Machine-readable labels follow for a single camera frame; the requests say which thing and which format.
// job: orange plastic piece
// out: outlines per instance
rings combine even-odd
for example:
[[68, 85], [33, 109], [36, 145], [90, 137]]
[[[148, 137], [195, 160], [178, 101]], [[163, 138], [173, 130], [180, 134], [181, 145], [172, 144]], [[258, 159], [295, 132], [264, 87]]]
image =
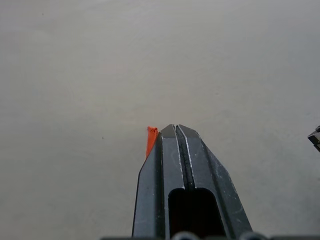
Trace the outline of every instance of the orange plastic piece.
[[154, 147], [158, 133], [158, 128], [148, 126], [148, 141], [146, 142], [145, 159], [147, 159], [152, 148]]

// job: black plastic part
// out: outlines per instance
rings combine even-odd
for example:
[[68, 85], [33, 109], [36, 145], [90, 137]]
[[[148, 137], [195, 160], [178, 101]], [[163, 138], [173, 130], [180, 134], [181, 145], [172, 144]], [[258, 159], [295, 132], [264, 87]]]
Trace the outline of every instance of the black plastic part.
[[308, 136], [313, 146], [320, 152], [320, 126], [318, 126], [313, 133]]
[[168, 125], [139, 173], [132, 236], [170, 239], [177, 229], [228, 239], [252, 231], [228, 172], [198, 133]]

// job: black object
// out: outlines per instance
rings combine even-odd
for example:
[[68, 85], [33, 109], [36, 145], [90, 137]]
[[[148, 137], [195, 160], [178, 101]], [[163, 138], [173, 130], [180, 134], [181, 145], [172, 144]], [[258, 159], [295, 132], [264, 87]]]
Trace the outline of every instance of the black object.
[[198, 133], [164, 128], [139, 173], [132, 236], [239, 239], [251, 231], [227, 170]]
[[320, 152], [320, 126], [315, 128], [315, 131], [308, 136], [308, 139], [313, 143], [313, 146]]

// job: gray floor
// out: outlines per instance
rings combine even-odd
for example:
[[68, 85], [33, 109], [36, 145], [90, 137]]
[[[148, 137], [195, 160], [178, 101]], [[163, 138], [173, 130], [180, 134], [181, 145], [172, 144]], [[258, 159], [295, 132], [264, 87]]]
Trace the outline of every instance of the gray floor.
[[127, 236], [146, 128], [197, 130], [252, 227], [320, 234], [319, 0], [2, 0], [0, 238]]

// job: small black object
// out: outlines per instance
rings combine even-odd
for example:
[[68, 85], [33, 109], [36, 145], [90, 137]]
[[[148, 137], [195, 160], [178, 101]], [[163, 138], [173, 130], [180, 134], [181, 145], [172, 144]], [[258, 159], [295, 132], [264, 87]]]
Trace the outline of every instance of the small black object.
[[315, 131], [308, 136], [313, 146], [320, 152], [320, 126], [315, 128]]

